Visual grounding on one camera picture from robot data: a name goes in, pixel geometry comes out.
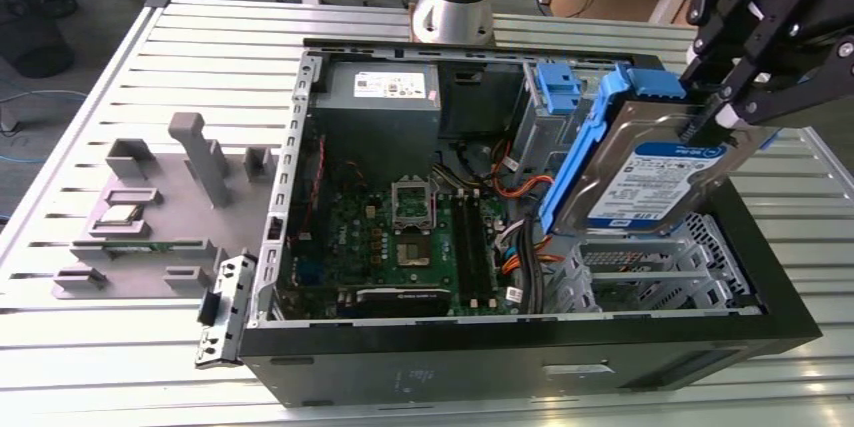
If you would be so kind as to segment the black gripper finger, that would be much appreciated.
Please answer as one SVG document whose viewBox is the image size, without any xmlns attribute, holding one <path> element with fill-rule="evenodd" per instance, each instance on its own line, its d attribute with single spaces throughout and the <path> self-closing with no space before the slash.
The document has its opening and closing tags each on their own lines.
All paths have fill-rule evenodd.
<svg viewBox="0 0 854 427">
<path fill-rule="evenodd" d="M 721 108 L 723 126 L 811 126 L 820 114 L 852 109 L 852 39 L 842 38 L 823 63 L 790 86 L 751 88 Z"/>
<path fill-rule="evenodd" d="M 687 21 L 696 28 L 696 37 L 680 82 L 688 99 L 700 103 L 696 116 L 680 133 L 687 143 L 715 143 L 724 135 L 713 117 L 727 99 L 725 78 L 735 60 L 744 55 L 743 44 L 759 25 L 764 13 L 755 0 L 691 0 Z"/>
</svg>

